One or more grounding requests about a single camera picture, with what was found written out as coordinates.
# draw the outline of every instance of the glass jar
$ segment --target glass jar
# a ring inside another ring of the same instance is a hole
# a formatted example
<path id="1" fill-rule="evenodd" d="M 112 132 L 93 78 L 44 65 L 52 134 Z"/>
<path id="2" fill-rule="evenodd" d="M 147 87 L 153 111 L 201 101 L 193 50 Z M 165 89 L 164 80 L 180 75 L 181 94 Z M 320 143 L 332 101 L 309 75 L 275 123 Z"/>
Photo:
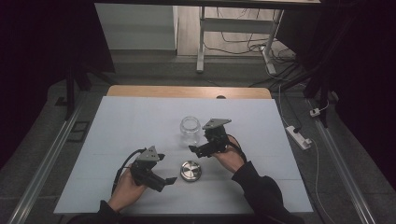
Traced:
<path id="1" fill-rule="evenodd" d="M 184 147 L 197 146 L 200 140 L 201 124 L 193 116 L 184 118 L 180 123 L 181 143 Z"/>

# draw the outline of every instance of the table surface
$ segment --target table surface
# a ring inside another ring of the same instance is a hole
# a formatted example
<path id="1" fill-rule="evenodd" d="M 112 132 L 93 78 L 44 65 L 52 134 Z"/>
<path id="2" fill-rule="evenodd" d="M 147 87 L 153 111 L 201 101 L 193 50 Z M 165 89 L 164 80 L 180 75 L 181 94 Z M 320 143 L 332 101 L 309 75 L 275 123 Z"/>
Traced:
<path id="1" fill-rule="evenodd" d="M 265 88 L 115 85 L 110 87 L 107 92 L 107 96 L 135 97 L 184 97 L 213 99 L 220 95 L 225 96 L 227 99 L 272 99 L 271 93 Z"/>
<path id="2" fill-rule="evenodd" d="M 227 100 L 216 99 L 218 95 Z M 312 212 L 276 103 L 267 89 L 113 86 L 96 113 L 55 213 L 96 211 L 98 201 L 109 197 L 114 171 L 132 148 L 154 145 L 166 155 L 153 169 L 158 176 L 178 176 L 181 162 L 190 160 L 202 165 L 203 175 L 193 184 L 178 178 L 161 193 L 148 189 L 139 204 L 123 211 L 126 215 L 251 214 L 242 190 L 227 170 L 213 158 L 197 159 L 180 144 L 178 126 L 186 116 L 195 116 L 202 124 L 212 117 L 232 119 L 227 132 L 237 136 L 259 174 L 278 183 L 285 206 L 291 212 Z M 205 141 L 203 132 L 200 135 L 203 141 L 199 145 Z M 219 202 L 228 206 L 216 206 Z"/>

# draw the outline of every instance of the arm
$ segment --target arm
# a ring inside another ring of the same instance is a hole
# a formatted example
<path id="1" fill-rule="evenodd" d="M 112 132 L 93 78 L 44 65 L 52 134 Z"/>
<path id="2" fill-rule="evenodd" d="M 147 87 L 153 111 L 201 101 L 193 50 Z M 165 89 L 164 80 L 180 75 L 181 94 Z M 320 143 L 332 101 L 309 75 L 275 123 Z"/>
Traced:
<path id="1" fill-rule="evenodd" d="M 303 219 L 292 215 L 284 206 L 282 193 L 269 176 L 260 177 L 251 161 L 244 164 L 233 175 L 244 190 L 245 198 L 260 220 L 275 223 L 304 223 Z"/>
<path id="2" fill-rule="evenodd" d="M 235 139 L 230 141 L 237 145 Z M 284 206 L 282 192 L 269 176 L 259 176 L 251 161 L 244 163 L 236 149 L 228 146 L 224 153 L 214 153 L 219 162 L 233 175 L 244 190 L 245 198 L 254 213 L 265 223 L 304 223 L 303 219 L 292 215 Z"/>
<path id="3" fill-rule="evenodd" d="M 101 201 L 97 214 L 92 216 L 73 217 L 68 224 L 115 224 L 120 220 L 120 210 L 135 203 L 147 188 L 144 185 L 137 186 L 131 171 L 126 169 L 120 177 L 120 181 L 106 203 Z"/>

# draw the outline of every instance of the power strip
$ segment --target power strip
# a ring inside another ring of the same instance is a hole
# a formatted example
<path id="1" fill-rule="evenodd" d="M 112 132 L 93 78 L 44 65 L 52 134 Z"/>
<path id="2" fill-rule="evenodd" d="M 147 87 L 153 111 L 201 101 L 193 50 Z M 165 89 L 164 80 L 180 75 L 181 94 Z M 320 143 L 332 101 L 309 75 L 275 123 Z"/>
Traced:
<path id="1" fill-rule="evenodd" d="M 286 128 L 286 131 L 290 134 L 290 136 L 294 139 L 294 141 L 299 145 L 299 147 L 302 150 L 306 150 L 307 148 L 311 147 L 311 139 L 309 138 L 303 138 L 303 136 L 300 133 L 295 133 L 294 132 L 295 128 L 293 126 L 289 126 Z"/>
<path id="2" fill-rule="evenodd" d="M 317 115 L 320 114 L 320 110 L 319 110 L 318 108 L 313 109 L 313 110 L 310 110 L 310 111 L 309 111 L 309 114 L 311 115 L 312 118 L 313 118 L 313 117 L 316 117 Z"/>

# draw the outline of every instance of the human hand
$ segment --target human hand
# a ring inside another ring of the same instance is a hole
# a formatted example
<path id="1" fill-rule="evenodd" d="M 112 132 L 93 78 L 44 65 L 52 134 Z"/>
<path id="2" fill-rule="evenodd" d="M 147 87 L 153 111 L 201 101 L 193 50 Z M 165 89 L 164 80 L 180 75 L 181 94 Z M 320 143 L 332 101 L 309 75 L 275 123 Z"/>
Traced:
<path id="1" fill-rule="evenodd" d="M 234 143 L 236 146 L 239 146 L 233 137 L 228 136 L 228 138 L 230 139 L 230 142 Z M 221 165 L 227 170 L 231 171 L 233 174 L 245 164 L 238 151 L 232 146 L 227 146 L 224 152 L 213 153 L 211 156 L 218 159 Z"/>
<path id="2" fill-rule="evenodd" d="M 147 188 L 144 185 L 136 185 L 129 169 L 131 165 L 122 173 L 119 183 L 108 201 L 108 205 L 117 213 L 126 206 L 135 203 Z"/>

